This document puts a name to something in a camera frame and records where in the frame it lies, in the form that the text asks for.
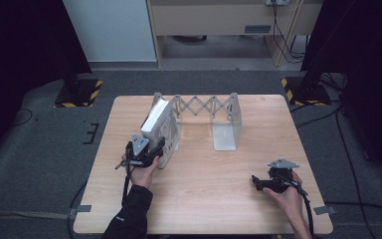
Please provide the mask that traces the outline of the black curtain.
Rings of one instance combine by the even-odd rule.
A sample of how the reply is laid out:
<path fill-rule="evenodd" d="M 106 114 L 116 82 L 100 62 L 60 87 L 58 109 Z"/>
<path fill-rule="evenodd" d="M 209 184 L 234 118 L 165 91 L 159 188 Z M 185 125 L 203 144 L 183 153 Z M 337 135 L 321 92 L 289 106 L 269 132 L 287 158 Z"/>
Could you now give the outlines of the black curtain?
<path fill-rule="evenodd" d="M 367 151 L 382 163 L 382 0 L 324 0 L 301 69 L 347 77 L 346 112 Z"/>
<path fill-rule="evenodd" d="M 63 0 L 0 0 L 0 140 L 27 92 L 90 70 Z"/>

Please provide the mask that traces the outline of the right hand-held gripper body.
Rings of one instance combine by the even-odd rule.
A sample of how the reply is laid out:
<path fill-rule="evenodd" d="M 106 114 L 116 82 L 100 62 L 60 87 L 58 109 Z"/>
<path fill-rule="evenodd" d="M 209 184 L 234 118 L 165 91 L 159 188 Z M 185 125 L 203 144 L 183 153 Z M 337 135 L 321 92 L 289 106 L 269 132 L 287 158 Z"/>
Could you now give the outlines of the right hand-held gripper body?
<path fill-rule="evenodd" d="M 298 164 L 289 160 L 279 158 L 269 162 L 268 174 L 271 179 L 268 188 L 276 193 L 285 192 L 290 186 L 300 191 L 300 185 L 293 179 L 292 170 L 298 168 Z"/>

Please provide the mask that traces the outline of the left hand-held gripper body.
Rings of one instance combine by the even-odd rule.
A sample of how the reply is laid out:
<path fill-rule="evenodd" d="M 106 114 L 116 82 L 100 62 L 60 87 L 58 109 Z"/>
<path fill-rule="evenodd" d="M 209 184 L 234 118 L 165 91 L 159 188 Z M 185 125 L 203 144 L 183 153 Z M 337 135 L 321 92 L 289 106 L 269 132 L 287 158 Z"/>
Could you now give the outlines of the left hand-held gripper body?
<path fill-rule="evenodd" d="M 125 147 L 124 165 L 148 167 L 152 164 L 149 157 L 149 139 L 133 134 Z"/>

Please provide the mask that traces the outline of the person's right hand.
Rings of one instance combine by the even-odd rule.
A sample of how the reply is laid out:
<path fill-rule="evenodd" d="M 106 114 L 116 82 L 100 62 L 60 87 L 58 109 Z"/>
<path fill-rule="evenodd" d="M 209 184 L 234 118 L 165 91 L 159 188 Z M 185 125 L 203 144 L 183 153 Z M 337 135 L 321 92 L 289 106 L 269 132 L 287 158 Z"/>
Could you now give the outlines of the person's right hand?
<path fill-rule="evenodd" d="M 302 218 L 302 196 L 294 187 L 289 187 L 283 193 L 276 193 L 269 188 L 264 188 L 263 193 L 270 196 L 289 220 Z"/>

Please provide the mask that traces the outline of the black tape floor mark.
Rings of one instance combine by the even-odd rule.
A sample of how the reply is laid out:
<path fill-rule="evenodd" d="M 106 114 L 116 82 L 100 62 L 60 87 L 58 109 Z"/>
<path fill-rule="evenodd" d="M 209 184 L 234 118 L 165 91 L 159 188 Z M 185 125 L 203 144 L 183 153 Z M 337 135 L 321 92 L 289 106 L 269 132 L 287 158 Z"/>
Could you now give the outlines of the black tape floor mark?
<path fill-rule="evenodd" d="M 91 123 L 91 129 L 86 132 L 86 135 L 88 138 L 84 141 L 84 144 L 93 144 L 96 138 L 96 134 L 99 128 L 98 122 L 92 122 Z"/>

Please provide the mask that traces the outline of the black stand base striped edge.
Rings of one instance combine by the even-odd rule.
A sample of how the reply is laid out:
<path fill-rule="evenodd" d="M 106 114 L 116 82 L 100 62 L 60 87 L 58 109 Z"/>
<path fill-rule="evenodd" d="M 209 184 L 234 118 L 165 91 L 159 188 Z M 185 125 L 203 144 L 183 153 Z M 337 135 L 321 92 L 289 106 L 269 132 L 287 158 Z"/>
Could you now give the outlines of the black stand base striped edge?
<path fill-rule="evenodd" d="M 293 106 L 327 106 L 331 103 L 323 85 L 308 86 L 304 77 L 285 77 L 281 83 L 288 102 Z"/>
<path fill-rule="evenodd" d="M 102 81 L 78 80 L 73 86 L 64 85 L 55 99 L 56 108 L 90 107 L 96 100 Z"/>

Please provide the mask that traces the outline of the grey tape piece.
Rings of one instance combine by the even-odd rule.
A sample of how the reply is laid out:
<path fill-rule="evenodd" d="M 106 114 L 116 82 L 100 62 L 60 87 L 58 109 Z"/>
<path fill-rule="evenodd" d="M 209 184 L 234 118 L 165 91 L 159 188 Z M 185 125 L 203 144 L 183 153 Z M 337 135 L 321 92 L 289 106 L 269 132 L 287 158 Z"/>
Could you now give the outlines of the grey tape piece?
<path fill-rule="evenodd" d="M 78 205 L 69 210 L 69 216 L 76 216 L 79 212 L 90 212 L 91 209 L 92 207 L 90 205 Z"/>
<path fill-rule="evenodd" d="M 320 206 L 315 207 L 314 212 L 316 215 L 322 215 L 322 214 L 335 214 L 337 210 L 333 206 Z"/>

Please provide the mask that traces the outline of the person's left hand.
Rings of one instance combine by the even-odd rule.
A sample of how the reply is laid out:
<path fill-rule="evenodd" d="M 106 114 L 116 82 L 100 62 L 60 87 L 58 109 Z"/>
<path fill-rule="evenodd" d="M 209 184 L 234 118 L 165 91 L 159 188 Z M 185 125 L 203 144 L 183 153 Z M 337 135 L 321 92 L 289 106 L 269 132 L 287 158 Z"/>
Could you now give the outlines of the person's left hand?
<path fill-rule="evenodd" d="M 129 180 L 133 185 L 142 186 L 144 188 L 149 188 L 152 183 L 152 176 L 154 170 L 158 166 L 159 157 L 156 156 L 153 162 L 148 167 L 134 167 L 129 166 L 126 170 L 129 175 Z"/>

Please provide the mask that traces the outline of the white cabinet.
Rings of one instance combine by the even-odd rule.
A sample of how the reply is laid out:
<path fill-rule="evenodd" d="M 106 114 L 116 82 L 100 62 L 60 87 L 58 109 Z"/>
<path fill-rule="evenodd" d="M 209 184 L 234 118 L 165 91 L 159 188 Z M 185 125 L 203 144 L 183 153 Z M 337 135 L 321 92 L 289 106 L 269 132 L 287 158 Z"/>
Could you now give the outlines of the white cabinet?
<path fill-rule="evenodd" d="M 63 0 L 89 62 L 155 62 L 146 0 Z"/>

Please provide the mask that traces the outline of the expandable metal bookend rack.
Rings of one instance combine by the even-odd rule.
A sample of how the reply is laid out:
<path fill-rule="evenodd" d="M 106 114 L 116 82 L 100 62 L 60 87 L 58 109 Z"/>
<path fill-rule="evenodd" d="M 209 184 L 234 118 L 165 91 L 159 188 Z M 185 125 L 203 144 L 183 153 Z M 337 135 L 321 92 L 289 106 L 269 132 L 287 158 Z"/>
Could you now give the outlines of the expandable metal bookend rack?
<path fill-rule="evenodd" d="M 242 113 L 237 93 L 202 96 L 163 96 L 155 93 L 153 102 L 160 99 L 171 102 L 178 132 L 186 124 L 204 123 L 209 126 L 215 150 L 232 151 L 238 148 Z"/>

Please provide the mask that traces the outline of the white book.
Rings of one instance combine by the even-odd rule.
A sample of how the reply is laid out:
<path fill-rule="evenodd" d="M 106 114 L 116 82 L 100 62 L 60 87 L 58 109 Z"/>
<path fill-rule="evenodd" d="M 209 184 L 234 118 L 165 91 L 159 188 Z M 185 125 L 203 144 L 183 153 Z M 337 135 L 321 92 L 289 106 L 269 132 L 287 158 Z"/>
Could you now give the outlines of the white book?
<path fill-rule="evenodd" d="M 164 168 L 173 152 L 178 148 L 179 143 L 179 129 L 172 102 L 158 99 L 140 130 L 142 136 L 149 140 L 149 150 L 155 149 L 160 140 L 165 138 L 162 147 L 163 155 L 158 160 L 158 167 Z"/>

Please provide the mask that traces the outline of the wooden office desk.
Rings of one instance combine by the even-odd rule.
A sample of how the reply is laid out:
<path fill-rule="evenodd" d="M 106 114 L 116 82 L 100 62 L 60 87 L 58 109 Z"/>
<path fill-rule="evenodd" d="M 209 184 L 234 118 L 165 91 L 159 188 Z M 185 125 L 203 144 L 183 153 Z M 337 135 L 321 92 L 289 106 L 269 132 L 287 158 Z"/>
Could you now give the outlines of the wooden office desk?
<path fill-rule="evenodd" d="M 262 35 L 275 66 L 290 52 L 295 36 L 312 33 L 324 0 L 146 0 L 156 61 L 162 63 L 168 36 Z"/>

